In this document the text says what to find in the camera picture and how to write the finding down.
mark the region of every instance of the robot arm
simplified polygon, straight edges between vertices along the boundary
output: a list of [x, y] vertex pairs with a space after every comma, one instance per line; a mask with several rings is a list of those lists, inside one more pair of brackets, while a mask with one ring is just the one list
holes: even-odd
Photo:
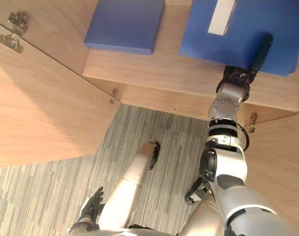
[[209, 111], [209, 136], [200, 173], [211, 186], [226, 236], [293, 236], [291, 227], [258, 192], [245, 187], [247, 165], [238, 137], [237, 112], [262, 65], [272, 36], [267, 35], [251, 69], [226, 67]]

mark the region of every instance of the blue book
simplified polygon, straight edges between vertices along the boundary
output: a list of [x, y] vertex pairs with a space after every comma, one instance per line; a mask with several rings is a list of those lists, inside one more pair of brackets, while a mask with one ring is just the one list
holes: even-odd
[[179, 55], [248, 68], [269, 32], [273, 44], [261, 71], [288, 76], [296, 70], [299, 0], [236, 0], [226, 27], [216, 28], [216, 23], [224, 25], [226, 17], [217, 11], [219, 1], [193, 1]]
[[85, 45], [150, 55], [163, 10], [164, 0], [99, 0]]

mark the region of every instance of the wooden shelf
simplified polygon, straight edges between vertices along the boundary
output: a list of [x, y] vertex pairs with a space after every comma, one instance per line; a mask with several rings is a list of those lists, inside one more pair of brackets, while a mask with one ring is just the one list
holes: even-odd
[[[190, 6], [166, 6], [152, 56], [90, 49], [83, 75], [214, 97], [224, 66], [178, 56], [189, 13]], [[247, 103], [299, 111], [299, 61], [289, 77], [259, 73]]]

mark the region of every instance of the black cable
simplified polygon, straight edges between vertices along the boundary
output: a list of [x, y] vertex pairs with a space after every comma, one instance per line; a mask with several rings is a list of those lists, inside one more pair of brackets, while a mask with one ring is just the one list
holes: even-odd
[[242, 125], [240, 125], [238, 123], [238, 126], [240, 127], [240, 129], [242, 130], [242, 132], [245, 135], [246, 145], [245, 145], [245, 148], [243, 149], [243, 151], [246, 151], [248, 149], [248, 147], [249, 147], [249, 135], [248, 135], [247, 131], [242, 127]]

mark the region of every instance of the open cabinet door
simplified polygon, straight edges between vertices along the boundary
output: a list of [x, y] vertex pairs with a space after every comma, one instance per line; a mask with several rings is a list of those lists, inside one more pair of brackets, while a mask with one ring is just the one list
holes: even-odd
[[[10, 32], [0, 25], [0, 35]], [[0, 166], [94, 154], [120, 105], [20, 39], [0, 43]]]
[[299, 233], [299, 115], [259, 124], [250, 138], [246, 185]]

